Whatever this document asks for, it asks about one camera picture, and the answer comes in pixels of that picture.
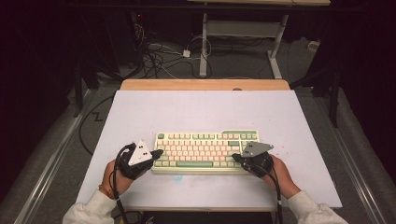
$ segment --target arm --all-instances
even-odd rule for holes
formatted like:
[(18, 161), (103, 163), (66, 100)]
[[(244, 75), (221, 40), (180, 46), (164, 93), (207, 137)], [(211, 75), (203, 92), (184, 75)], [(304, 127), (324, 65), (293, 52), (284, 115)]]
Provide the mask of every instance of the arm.
[[(107, 164), (99, 190), (93, 193), (87, 203), (76, 203), (71, 206), (64, 215), (63, 224), (114, 223), (114, 219), (111, 217), (111, 211), (116, 207), (116, 201), (113, 200), (113, 193), (109, 181), (109, 178), (112, 179), (114, 162), (115, 161), (111, 161)], [(117, 171), (116, 178), (119, 194), (125, 192), (134, 182), (132, 179), (123, 176), (120, 171)]]
[[(271, 157), (274, 161), (274, 169), (271, 171), (271, 175), (275, 176), (275, 170), (280, 186), (280, 192), (288, 200), (289, 208), (298, 219), (298, 223), (347, 223), (341, 217), (335, 214), (327, 204), (316, 203), (308, 196), (305, 191), (300, 190), (292, 181), (289, 170), (285, 163), (273, 155), (271, 155)], [(275, 188), (274, 182), (268, 175), (263, 176), (262, 180), (272, 189)]]

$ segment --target wooden table edge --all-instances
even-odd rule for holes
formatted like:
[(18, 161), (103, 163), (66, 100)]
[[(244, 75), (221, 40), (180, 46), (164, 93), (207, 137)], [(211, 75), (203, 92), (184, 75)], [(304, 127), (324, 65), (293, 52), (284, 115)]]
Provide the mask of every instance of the wooden table edge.
[(126, 79), (121, 91), (289, 91), (283, 79)]

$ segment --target sleeve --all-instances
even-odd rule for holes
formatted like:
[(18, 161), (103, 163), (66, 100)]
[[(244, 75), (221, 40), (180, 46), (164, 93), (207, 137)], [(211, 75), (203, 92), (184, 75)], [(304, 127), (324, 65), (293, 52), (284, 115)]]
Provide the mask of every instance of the sleeve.
[(76, 203), (64, 215), (63, 224), (71, 223), (103, 223), (113, 224), (111, 211), (116, 201), (109, 199), (104, 193), (96, 190), (87, 203)]
[(299, 224), (347, 224), (329, 205), (316, 203), (303, 190), (289, 198), (288, 204)]

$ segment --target keyboard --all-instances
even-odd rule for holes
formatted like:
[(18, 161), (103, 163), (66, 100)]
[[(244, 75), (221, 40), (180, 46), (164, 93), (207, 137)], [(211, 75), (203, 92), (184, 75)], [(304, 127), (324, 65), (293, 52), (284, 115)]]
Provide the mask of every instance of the keyboard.
[(260, 142), (253, 130), (220, 133), (157, 133), (154, 149), (163, 150), (154, 162), (153, 173), (162, 174), (247, 174), (232, 155), (240, 154), (251, 142)]

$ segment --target black glove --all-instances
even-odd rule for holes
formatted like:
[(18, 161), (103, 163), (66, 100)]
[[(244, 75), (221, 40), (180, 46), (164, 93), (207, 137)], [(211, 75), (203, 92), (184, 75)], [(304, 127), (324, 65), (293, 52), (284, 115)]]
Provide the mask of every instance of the black glove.
[(121, 173), (125, 177), (128, 177), (132, 180), (136, 180), (141, 175), (145, 174), (146, 171), (152, 167), (154, 161), (159, 159), (161, 157), (161, 155), (163, 154), (162, 150), (151, 151), (150, 153), (151, 153), (152, 158), (150, 160), (143, 161), (136, 165), (130, 166), (128, 164), (128, 161), (129, 161), (129, 159), (131, 159), (132, 155), (134, 154), (134, 149), (136, 148), (136, 145), (133, 143), (133, 144), (129, 145), (127, 148), (129, 148), (129, 151), (122, 153), (118, 166), (119, 166)]
[(243, 158), (241, 154), (233, 154), (233, 159), (236, 162), (241, 163), (244, 170), (254, 174), (255, 176), (261, 178), (271, 172), (274, 166), (274, 161), (268, 152), (263, 152), (255, 157)]

